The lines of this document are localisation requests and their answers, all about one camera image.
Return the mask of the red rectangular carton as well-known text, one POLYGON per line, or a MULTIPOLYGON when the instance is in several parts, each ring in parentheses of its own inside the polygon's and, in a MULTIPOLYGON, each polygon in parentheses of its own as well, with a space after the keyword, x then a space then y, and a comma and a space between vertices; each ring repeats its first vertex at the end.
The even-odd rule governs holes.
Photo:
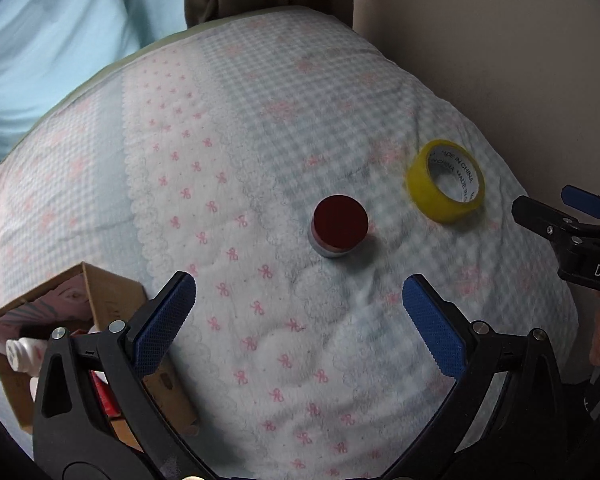
POLYGON ((102 372, 95 372, 92 370, 91 376, 100 404, 102 404, 105 414, 110 419, 120 418, 122 416, 120 405, 110 385, 106 381, 105 375, 102 374, 102 372))

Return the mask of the white pill bottle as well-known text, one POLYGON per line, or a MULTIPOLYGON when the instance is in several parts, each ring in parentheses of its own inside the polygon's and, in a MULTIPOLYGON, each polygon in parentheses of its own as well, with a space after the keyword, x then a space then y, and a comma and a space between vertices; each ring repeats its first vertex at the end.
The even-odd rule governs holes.
POLYGON ((14 372, 38 377, 41 373, 47 342, 34 338, 9 339, 5 342, 6 358, 14 372))

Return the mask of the yellow tape roll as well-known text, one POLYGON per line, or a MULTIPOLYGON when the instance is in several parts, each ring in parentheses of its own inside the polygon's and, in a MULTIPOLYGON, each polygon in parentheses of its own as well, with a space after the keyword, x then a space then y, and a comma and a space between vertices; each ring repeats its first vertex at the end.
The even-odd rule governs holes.
POLYGON ((447 140, 428 142, 406 170, 405 185, 417 209, 429 220, 454 224, 477 211, 486 195, 478 162, 447 140))

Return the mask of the open cardboard box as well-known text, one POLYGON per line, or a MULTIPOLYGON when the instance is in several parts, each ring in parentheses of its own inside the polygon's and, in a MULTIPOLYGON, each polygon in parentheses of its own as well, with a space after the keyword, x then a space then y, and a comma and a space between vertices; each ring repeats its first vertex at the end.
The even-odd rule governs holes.
POLYGON ((80 263, 2 307, 0 379, 33 447, 150 455, 161 439, 195 437, 198 415, 157 339, 193 289, 181 274, 148 299, 139 282, 80 263))

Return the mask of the red lid small jar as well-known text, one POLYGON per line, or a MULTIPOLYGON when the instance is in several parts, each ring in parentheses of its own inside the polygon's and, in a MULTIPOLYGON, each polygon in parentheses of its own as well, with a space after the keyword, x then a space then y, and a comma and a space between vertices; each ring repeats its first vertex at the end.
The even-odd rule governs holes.
POLYGON ((326 196, 315 206, 308 237, 321 256, 340 258, 365 240, 369 227, 367 212, 357 200, 335 194, 326 196))

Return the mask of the checkered floral bed sheet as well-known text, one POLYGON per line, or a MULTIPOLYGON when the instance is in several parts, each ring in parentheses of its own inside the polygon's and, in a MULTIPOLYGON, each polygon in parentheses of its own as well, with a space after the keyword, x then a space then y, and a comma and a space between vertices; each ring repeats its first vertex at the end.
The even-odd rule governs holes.
POLYGON ((0 308, 80 262, 148 295, 188 271, 198 298, 171 356, 200 413, 193 449, 228 476, 376 476, 451 387, 403 309, 409 275, 498 332, 541 327, 567 361, 577 309, 550 245, 513 222, 522 192, 470 120, 349 27, 234 18, 107 68, 1 163, 0 308), (454 224, 406 189, 433 140, 486 184, 454 224), (308 229, 335 194, 370 227, 331 259, 308 229))

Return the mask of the light blue hanging cloth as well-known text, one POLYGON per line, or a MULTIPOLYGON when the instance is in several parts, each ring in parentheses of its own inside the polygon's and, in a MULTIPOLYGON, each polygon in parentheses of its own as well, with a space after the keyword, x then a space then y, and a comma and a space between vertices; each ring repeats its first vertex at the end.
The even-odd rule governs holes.
POLYGON ((0 0, 0 162, 84 81, 185 27, 184 0, 0 0))

